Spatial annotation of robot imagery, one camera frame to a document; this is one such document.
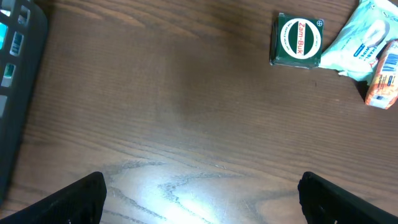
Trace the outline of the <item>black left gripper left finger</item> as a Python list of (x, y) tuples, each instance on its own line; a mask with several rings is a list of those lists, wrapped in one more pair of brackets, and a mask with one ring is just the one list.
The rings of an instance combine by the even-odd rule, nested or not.
[(99, 224), (106, 194), (104, 176), (96, 171), (1, 219), (1, 224)]

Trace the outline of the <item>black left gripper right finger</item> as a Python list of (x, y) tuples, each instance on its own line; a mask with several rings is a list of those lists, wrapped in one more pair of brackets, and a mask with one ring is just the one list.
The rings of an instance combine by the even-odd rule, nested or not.
[(397, 223), (397, 217), (314, 174), (298, 183), (299, 202), (308, 223)]

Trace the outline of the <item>orange tissue pack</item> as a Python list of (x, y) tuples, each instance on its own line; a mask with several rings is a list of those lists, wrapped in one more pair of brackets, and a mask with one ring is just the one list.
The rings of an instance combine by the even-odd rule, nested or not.
[(397, 100), (397, 40), (384, 49), (365, 97), (365, 104), (387, 110)]

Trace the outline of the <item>teal wet wipes pack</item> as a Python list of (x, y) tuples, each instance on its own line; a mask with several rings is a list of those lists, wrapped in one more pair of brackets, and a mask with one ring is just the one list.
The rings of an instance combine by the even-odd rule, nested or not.
[(397, 6), (388, 0), (362, 0), (333, 43), (322, 53), (320, 68), (368, 83), (377, 56), (397, 38)]

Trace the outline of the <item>green Zam-Buk box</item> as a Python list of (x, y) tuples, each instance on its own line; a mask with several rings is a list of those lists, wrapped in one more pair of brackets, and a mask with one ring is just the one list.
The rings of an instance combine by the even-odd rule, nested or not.
[(280, 13), (272, 26), (270, 64), (316, 68), (320, 64), (323, 19)]

